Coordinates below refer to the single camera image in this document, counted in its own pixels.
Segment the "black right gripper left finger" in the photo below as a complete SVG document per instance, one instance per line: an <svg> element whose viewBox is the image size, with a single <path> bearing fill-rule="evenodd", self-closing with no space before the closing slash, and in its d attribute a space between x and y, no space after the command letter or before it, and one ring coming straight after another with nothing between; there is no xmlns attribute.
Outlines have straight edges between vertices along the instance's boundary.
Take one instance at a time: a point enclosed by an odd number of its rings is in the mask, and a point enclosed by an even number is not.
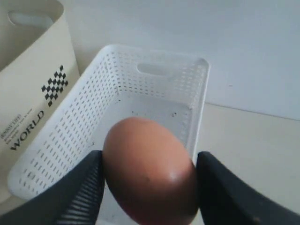
<svg viewBox="0 0 300 225"><path fill-rule="evenodd" d="M2 225L94 225L104 194L102 151L91 151L57 183L2 215Z"/></svg>

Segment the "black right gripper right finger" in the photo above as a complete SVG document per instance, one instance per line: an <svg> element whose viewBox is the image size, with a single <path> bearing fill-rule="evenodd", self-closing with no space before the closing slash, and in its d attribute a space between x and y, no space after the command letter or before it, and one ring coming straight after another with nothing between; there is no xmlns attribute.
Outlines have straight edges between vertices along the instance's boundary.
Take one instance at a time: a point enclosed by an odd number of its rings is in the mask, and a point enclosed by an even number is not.
<svg viewBox="0 0 300 225"><path fill-rule="evenodd" d="M198 153L199 209L206 225L298 225L299 214L260 194L207 151Z"/></svg>

